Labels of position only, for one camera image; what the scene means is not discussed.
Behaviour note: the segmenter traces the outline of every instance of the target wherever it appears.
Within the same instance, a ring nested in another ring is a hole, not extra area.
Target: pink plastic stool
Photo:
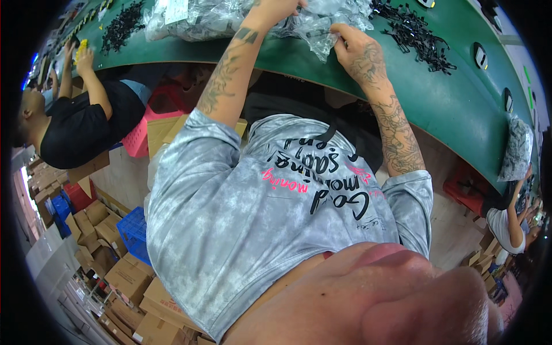
[[[186,105],[183,97],[182,87],[178,85],[163,85],[153,90],[150,100],[147,102],[144,117],[132,132],[121,140],[129,156],[149,155],[147,147],[147,123],[149,121],[181,116],[192,111],[193,107]]]

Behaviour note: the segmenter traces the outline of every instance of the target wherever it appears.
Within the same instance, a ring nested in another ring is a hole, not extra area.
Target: arm tattoo
[[[383,154],[390,175],[393,176],[393,171],[406,174],[426,169],[422,152],[397,96],[391,95],[389,104],[379,102],[372,104],[372,108],[378,119]]]
[[[366,43],[364,54],[357,57],[349,69],[351,76],[361,85],[379,90],[378,83],[387,79],[383,51],[377,43]]]
[[[257,35],[257,31],[245,27],[240,28],[234,35],[199,98],[197,108],[202,113],[210,115],[214,112],[219,104],[219,96],[234,97],[236,95],[226,90],[226,86],[232,80],[232,75],[240,69],[236,66],[236,61],[240,59],[241,55],[235,51],[241,46],[255,43]]]

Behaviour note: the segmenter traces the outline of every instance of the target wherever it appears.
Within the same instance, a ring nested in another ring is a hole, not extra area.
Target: assembly table
[[[102,20],[86,23],[77,37],[88,40],[96,50],[96,70],[152,62],[206,62],[217,63],[230,39],[189,43],[167,37],[146,42],[144,31],[133,33],[126,46],[108,55],[99,53],[103,30],[120,12],[122,4],[132,0],[115,0]],[[91,0],[73,21],[78,23],[100,1]],[[151,9],[155,0],[145,0],[144,9]],[[393,0],[397,7],[404,0]],[[416,52],[404,54],[390,35],[388,20],[376,17],[375,30],[367,34],[383,47],[387,72],[409,122],[451,148],[479,171],[499,192],[504,183],[497,182],[504,150],[508,139],[508,115],[504,111],[505,87],[514,99],[514,113],[534,126],[524,89],[516,71],[497,35],[486,19],[469,0],[438,1],[434,8],[426,9],[410,1],[411,10],[424,16],[428,29],[443,38],[450,46],[445,52],[447,60],[458,67],[452,75],[429,72],[429,65],[416,61]],[[473,43],[479,42],[486,50],[489,66],[486,70],[476,66]],[[365,99],[358,85],[347,75],[332,50],[326,64],[309,51],[307,43],[295,38],[266,37],[261,46],[255,68],[294,76]],[[536,141],[533,144],[533,166],[537,165]]]

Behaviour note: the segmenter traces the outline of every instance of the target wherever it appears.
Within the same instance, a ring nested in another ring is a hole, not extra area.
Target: gray tie-dye t-shirt
[[[197,109],[161,158],[149,206],[153,268],[186,314],[219,342],[278,278],[316,254],[402,242],[429,255],[431,176],[379,187],[340,134],[294,115],[240,137]]]

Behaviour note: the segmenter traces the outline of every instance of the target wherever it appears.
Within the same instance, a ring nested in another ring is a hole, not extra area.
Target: hand
[[[529,164],[529,169],[527,169],[527,174],[525,174],[525,179],[528,179],[533,174],[533,165]]]
[[[84,48],[78,53],[77,73],[81,77],[87,72],[93,72],[92,63],[94,62],[94,51],[90,48]]]
[[[71,60],[73,60],[73,50],[75,49],[75,45],[76,45],[76,43],[71,42],[71,40],[69,40],[69,41],[67,41],[67,43],[65,43],[65,47],[63,47],[63,49],[65,51],[65,64],[67,64],[68,62],[71,62]]]
[[[290,15],[299,15],[298,5],[306,7],[307,0],[253,0],[253,7],[247,16],[268,31]]]
[[[333,24],[330,32],[341,35],[333,47],[337,61],[367,96],[373,90],[390,85],[383,50],[376,40],[347,24]]]

